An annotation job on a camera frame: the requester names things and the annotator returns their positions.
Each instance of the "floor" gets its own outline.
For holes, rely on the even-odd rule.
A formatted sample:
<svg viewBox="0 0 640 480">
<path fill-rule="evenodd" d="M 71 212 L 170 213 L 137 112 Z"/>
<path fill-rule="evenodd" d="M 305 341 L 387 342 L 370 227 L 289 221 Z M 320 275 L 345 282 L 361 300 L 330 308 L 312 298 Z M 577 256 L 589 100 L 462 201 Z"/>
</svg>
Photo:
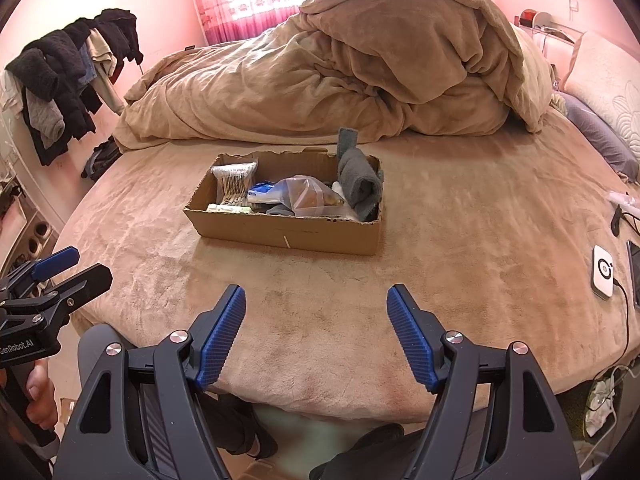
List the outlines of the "floor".
<svg viewBox="0 0 640 480">
<path fill-rule="evenodd" d="M 77 399 L 80 395 L 77 350 L 79 337 L 71 325 L 62 328 L 58 335 L 62 350 L 50 359 L 49 375 L 56 385 L 56 401 L 60 412 L 60 399 Z M 337 453 L 349 449 L 367 431 L 379 424 L 311 420 L 295 413 L 287 413 L 272 406 L 257 406 L 261 423 L 275 437 L 279 450 L 273 461 L 293 479 L 306 480 L 308 472 L 316 465 L 327 462 Z M 408 424 L 405 432 L 421 428 L 420 424 Z M 64 427 L 58 424 L 56 431 L 63 435 Z M 222 452 L 223 460 L 232 478 L 238 478 L 252 459 L 247 455 L 231 456 Z"/>
</svg>

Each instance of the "white pillow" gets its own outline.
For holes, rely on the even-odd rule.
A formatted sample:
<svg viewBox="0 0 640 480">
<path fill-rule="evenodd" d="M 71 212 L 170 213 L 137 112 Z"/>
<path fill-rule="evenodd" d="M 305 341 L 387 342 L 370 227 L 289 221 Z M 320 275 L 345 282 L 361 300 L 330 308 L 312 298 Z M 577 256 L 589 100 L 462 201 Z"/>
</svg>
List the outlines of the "white pillow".
<svg viewBox="0 0 640 480">
<path fill-rule="evenodd" d="M 596 112 L 640 160 L 640 62 L 594 32 L 574 47 L 565 92 Z"/>
</svg>

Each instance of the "blue textured grip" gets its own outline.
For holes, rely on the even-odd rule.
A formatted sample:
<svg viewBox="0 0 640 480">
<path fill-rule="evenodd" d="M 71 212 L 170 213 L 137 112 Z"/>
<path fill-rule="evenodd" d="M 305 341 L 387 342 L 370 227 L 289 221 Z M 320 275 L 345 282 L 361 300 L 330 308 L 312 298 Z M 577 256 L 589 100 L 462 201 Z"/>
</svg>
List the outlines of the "blue textured grip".
<svg viewBox="0 0 640 480">
<path fill-rule="evenodd" d="M 200 353 L 200 371 L 196 377 L 196 384 L 201 390 L 215 383 L 220 377 L 245 312 L 246 297 L 244 289 L 239 286 L 226 304 Z"/>
<path fill-rule="evenodd" d="M 433 352 L 395 287 L 391 287 L 386 294 L 386 313 L 402 345 L 406 360 L 409 361 L 415 380 L 424 384 L 428 392 L 435 393 L 438 377 L 433 366 Z"/>
<path fill-rule="evenodd" d="M 49 258 L 36 263 L 31 271 L 31 277 L 35 282 L 46 282 L 49 278 L 60 274 L 63 270 L 70 269 L 80 261 L 80 253 L 75 247 L 67 247 Z"/>
</svg>

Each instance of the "beige blanket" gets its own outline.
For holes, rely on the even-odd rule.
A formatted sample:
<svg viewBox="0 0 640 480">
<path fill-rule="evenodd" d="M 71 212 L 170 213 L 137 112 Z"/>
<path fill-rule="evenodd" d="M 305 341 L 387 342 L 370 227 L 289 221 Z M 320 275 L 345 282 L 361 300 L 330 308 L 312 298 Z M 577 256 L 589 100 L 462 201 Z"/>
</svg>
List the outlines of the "beige blanket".
<svg viewBox="0 0 640 480">
<path fill-rule="evenodd" d="M 307 0 L 258 38 L 160 60 L 125 95 L 114 136 L 137 149 L 194 138 L 322 144 L 340 126 L 360 142 L 406 128 L 482 135 L 510 107 L 534 132 L 551 80 L 523 41 L 491 0 Z"/>
<path fill-rule="evenodd" d="M 526 341 L 553 389 L 568 389 L 625 346 L 624 299 L 592 292 L 591 249 L 612 254 L 631 295 L 625 243 L 640 240 L 626 222 L 619 238 L 609 228 L 608 190 L 634 191 L 566 118 L 550 110 L 543 122 L 536 136 L 509 120 L 492 136 L 405 133 L 365 145 L 385 168 L 375 256 L 198 236 L 182 208 L 216 156 L 267 146 L 183 140 L 125 153 L 58 241 L 78 248 L 79 268 L 102 262 L 114 275 L 74 323 L 107 322 L 155 344 L 238 283 L 246 318 L 217 387 L 314 415 L 418 421 L 433 397 L 414 381 L 385 309 L 386 290 L 405 283 L 478 344 Z M 630 349 L 638 322 L 631 308 Z"/>
</svg>

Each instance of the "smartphone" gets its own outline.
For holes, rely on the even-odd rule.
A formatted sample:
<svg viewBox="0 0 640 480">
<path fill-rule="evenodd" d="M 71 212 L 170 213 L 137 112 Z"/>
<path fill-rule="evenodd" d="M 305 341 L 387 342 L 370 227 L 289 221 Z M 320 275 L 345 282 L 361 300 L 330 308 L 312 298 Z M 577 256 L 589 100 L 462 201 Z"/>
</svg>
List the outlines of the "smartphone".
<svg viewBox="0 0 640 480">
<path fill-rule="evenodd" d="M 631 284 L 634 288 L 634 307 L 640 310 L 640 247 L 629 240 L 626 243 L 629 252 L 629 267 L 631 268 Z"/>
</svg>

